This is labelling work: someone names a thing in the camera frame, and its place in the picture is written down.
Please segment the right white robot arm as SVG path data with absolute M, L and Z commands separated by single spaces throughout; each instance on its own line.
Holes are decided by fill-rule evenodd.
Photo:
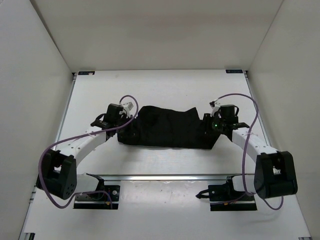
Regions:
M 228 176 L 224 195 L 236 200 L 242 194 L 258 195 L 261 199 L 294 195 L 298 183 L 293 156 L 288 151 L 279 151 L 266 144 L 257 135 L 250 132 L 250 126 L 239 122 L 239 108 L 233 104 L 220 105 L 211 102 L 211 114 L 206 114 L 211 133 L 226 136 L 249 156 L 254 164 L 253 174 Z

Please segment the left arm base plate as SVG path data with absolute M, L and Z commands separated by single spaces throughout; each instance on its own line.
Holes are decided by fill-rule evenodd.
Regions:
M 121 182 L 105 181 L 104 193 L 78 195 L 74 199 L 73 208 L 76 210 L 117 210 L 119 208 Z

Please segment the black skirt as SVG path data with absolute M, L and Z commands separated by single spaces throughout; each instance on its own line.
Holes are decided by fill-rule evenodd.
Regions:
M 211 150 L 220 137 L 211 128 L 212 119 L 208 113 L 200 119 L 196 107 L 176 111 L 143 106 L 117 140 L 131 146 Z

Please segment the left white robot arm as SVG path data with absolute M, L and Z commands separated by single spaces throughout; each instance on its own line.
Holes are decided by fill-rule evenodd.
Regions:
M 132 102 L 109 104 L 106 113 L 100 114 L 90 124 L 84 137 L 68 142 L 62 148 L 49 149 L 41 161 L 41 174 L 47 191 L 62 200 L 74 193 L 88 194 L 93 199 L 103 197 L 103 179 L 97 175 L 77 174 L 77 167 L 98 146 L 104 144 L 121 130 L 133 116 Z

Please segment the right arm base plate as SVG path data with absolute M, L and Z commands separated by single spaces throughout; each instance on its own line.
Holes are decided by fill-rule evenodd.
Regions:
M 257 211 L 254 196 L 244 191 L 236 191 L 230 180 L 224 184 L 210 184 L 208 188 L 200 191 L 198 199 L 208 199 L 211 212 L 246 212 Z

